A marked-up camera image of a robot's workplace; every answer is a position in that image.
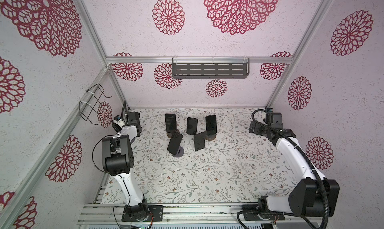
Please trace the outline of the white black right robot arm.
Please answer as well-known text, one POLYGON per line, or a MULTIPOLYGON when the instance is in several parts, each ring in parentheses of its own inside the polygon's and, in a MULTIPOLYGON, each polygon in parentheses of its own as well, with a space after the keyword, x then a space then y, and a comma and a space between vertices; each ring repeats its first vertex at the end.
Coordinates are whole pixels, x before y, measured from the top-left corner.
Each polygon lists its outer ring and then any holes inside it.
POLYGON ((249 132, 267 138, 281 152, 298 182, 287 196, 261 197, 261 208, 296 217, 332 217, 340 186, 311 162, 295 133, 283 127, 281 113, 275 113, 272 108, 258 109, 251 118, 249 132))

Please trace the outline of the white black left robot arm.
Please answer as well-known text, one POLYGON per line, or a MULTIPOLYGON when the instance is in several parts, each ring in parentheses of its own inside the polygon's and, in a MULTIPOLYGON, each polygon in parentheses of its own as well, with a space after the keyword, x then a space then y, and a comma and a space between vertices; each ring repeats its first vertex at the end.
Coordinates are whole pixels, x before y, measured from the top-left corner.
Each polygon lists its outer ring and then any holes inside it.
POLYGON ((120 131, 104 137, 102 142, 103 171, 120 185, 125 197, 124 219, 145 221, 150 210, 133 172, 134 154, 132 142, 141 136, 140 113, 128 112, 119 118, 120 131))

